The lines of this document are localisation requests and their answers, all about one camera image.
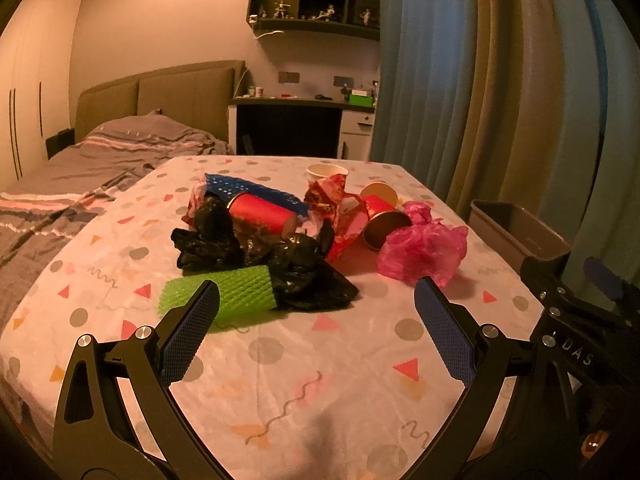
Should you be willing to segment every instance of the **patterned tablecloth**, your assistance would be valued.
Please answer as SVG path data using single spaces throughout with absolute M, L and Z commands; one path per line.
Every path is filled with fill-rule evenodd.
M 169 236 L 203 173 L 240 176 L 302 197 L 316 159 L 179 157 L 113 202 L 43 272 L 0 338 L 4 376 L 47 424 L 83 333 L 98 341 L 156 325 L 159 295 L 180 276 Z M 342 161 L 347 191 L 387 181 L 405 199 L 434 204 L 434 218 L 462 221 L 397 166 Z M 360 289 L 353 308 L 289 314 L 207 335 L 184 380 L 171 386 L 190 423 L 238 480 L 397 479 L 446 420 L 463 386 L 452 379 L 413 304 L 413 291 L 375 271 L 357 244 L 335 266 Z M 528 338 L 541 305 L 515 272 L 470 232 L 468 254 L 444 290 L 480 324 Z M 138 436 L 160 456 L 127 381 L 123 395 Z M 507 382 L 476 452 L 504 415 Z

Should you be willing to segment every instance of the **green foam sleeve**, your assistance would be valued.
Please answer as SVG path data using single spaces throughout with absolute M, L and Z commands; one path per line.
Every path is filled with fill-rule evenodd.
M 215 322 L 226 322 L 276 307 L 269 269 L 255 266 L 196 274 L 166 282 L 160 295 L 158 314 L 164 316 L 172 308 L 186 304 L 205 280 L 211 280 L 220 290 L 220 310 Z

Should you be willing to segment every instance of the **green box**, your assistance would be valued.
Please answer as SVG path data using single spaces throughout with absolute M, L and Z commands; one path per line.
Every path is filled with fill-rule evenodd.
M 373 106 L 373 97 L 362 95 L 349 95 L 349 104 L 357 106 Z

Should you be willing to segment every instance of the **wardrobe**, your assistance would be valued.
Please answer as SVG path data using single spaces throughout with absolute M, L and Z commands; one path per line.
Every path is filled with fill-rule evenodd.
M 23 0 L 0 36 L 0 192 L 47 160 L 69 127 L 69 64 L 81 0 Z

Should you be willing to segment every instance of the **headboard panel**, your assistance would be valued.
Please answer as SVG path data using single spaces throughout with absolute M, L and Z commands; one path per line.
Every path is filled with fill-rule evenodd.
M 96 126 L 156 108 L 176 121 L 228 140 L 226 110 L 241 86 L 244 61 L 209 61 L 162 68 L 103 83 L 80 94 L 76 142 Z

